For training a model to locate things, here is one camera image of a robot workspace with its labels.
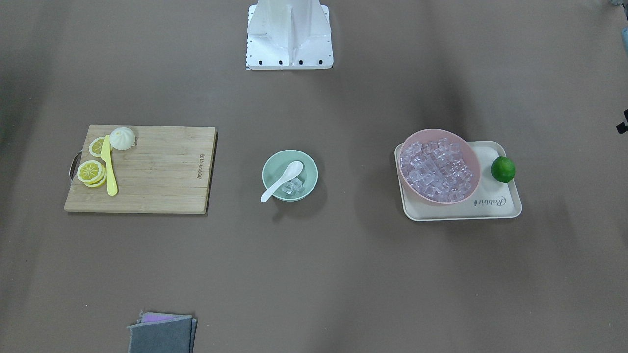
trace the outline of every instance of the wooden cutting board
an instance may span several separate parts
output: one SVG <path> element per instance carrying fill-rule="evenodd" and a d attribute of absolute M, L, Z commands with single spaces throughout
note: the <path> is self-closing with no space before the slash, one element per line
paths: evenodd
<path fill-rule="evenodd" d="M 81 163 L 100 158 L 89 153 L 90 143 L 123 125 L 90 125 Z M 181 126 L 125 126 L 135 133 L 136 146 L 111 151 L 118 194 L 107 186 L 86 187 L 72 180 L 68 212 L 142 214 L 204 214 L 212 176 L 215 128 Z"/>

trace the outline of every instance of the folded towel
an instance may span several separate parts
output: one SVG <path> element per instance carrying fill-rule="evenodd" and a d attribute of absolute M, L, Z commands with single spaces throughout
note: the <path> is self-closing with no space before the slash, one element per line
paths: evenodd
<path fill-rule="evenodd" d="M 142 313 L 131 331 L 129 353 L 192 353 L 197 319 L 191 315 Z"/>

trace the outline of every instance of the green lime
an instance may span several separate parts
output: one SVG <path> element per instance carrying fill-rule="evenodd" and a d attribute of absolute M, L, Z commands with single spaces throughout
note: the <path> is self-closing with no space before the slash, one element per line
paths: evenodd
<path fill-rule="evenodd" d="M 510 158 L 497 157 L 490 166 L 490 173 L 498 182 L 508 183 L 514 178 L 514 163 Z"/>

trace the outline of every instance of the lemon slice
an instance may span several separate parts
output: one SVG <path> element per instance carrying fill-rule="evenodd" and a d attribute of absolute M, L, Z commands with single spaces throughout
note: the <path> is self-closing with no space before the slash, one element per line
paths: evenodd
<path fill-rule="evenodd" d="M 102 142 L 105 140 L 105 136 L 99 137 L 89 144 L 89 154 L 94 157 L 100 157 L 100 150 L 102 149 Z"/>
<path fill-rule="evenodd" d="M 88 183 L 83 183 L 85 184 L 86 187 L 88 188 L 97 188 L 97 187 L 101 187 L 103 184 L 105 184 L 105 182 L 107 181 L 107 173 L 105 173 L 102 177 L 102 179 L 100 179 L 100 181 L 95 182 L 93 184 L 88 184 Z"/>
<path fill-rule="evenodd" d="M 86 161 L 78 168 L 77 177 L 81 182 L 88 184 L 98 182 L 104 174 L 104 169 L 99 161 Z"/>

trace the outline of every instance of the white metal mount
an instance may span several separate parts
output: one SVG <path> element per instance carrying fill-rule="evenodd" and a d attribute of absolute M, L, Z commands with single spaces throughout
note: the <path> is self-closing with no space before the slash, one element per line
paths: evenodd
<path fill-rule="evenodd" d="M 332 67 L 329 8 L 319 0 L 259 0 L 248 17 L 247 69 Z"/>

